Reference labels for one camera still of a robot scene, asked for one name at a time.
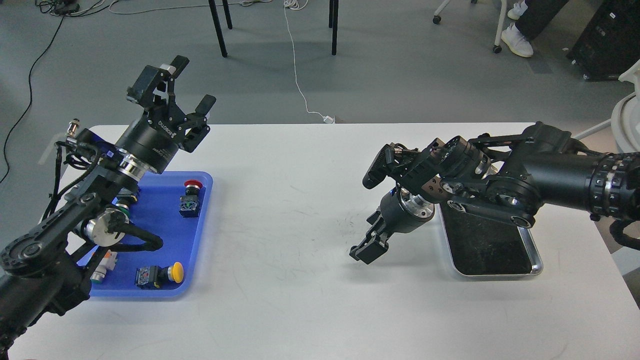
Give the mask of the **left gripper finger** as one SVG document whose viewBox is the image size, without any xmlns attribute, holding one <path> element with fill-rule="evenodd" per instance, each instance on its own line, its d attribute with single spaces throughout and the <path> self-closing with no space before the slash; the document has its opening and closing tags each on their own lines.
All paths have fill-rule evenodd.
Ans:
<svg viewBox="0 0 640 360">
<path fill-rule="evenodd" d="M 204 95 L 202 100 L 195 108 L 195 114 L 199 117 L 210 118 L 210 111 L 214 104 L 217 102 L 217 98 L 213 95 Z"/>
<path fill-rule="evenodd" d="M 175 80 L 189 63 L 187 57 L 176 55 L 170 64 L 160 67 L 147 65 L 135 83 L 126 89 L 126 100 L 149 113 L 162 110 L 167 113 L 182 112 L 176 104 Z"/>
</svg>

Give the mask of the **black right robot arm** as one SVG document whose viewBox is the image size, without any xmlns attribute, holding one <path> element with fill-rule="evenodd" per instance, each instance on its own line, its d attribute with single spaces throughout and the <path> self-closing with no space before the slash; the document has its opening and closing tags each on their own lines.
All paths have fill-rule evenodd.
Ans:
<svg viewBox="0 0 640 360">
<path fill-rule="evenodd" d="M 521 134 L 448 142 L 424 149 L 382 146 L 366 171 L 367 189 L 391 178 L 395 186 L 367 221 L 370 228 L 350 257 L 370 264 L 388 251 L 388 239 L 430 221 L 436 204 L 519 228 L 532 228 L 545 204 L 611 217 L 610 234 L 639 248 L 627 226 L 639 220 L 639 153 L 595 152 L 569 131 L 541 121 Z"/>
</svg>

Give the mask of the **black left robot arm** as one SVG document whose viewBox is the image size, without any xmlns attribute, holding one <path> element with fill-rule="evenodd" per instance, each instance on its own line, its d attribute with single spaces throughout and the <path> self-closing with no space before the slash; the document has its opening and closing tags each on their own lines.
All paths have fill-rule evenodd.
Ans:
<svg viewBox="0 0 640 360">
<path fill-rule="evenodd" d="M 210 132 L 208 113 L 216 102 L 205 95 L 186 114 L 175 99 L 175 81 L 189 64 L 183 55 L 160 67 L 148 65 L 126 99 L 142 107 L 114 144 L 72 120 L 59 151 L 82 174 L 54 191 L 39 224 L 1 251 L 1 358 L 46 312 L 63 316 L 90 298 L 94 271 L 109 250 L 157 251 L 163 240 L 130 223 L 113 204 L 133 196 L 148 173 L 161 174 L 179 150 L 194 152 Z"/>
</svg>

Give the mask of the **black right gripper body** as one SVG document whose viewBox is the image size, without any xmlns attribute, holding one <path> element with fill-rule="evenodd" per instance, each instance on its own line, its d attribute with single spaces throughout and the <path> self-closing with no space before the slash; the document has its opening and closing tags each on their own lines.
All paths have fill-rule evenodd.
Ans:
<svg viewBox="0 0 640 360">
<path fill-rule="evenodd" d="M 386 193 L 377 210 L 382 221 L 372 226 L 375 230 L 407 234 L 434 218 L 435 205 L 418 194 Z"/>
</svg>

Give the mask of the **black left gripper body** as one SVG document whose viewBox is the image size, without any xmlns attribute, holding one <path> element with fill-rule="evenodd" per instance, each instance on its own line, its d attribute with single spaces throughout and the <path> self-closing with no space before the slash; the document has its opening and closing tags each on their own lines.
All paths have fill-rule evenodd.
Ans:
<svg viewBox="0 0 640 360">
<path fill-rule="evenodd" d="M 116 147 L 161 174 L 178 150 L 194 152 L 209 132 L 208 119 L 195 111 L 144 111 L 119 137 Z"/>
</svg>

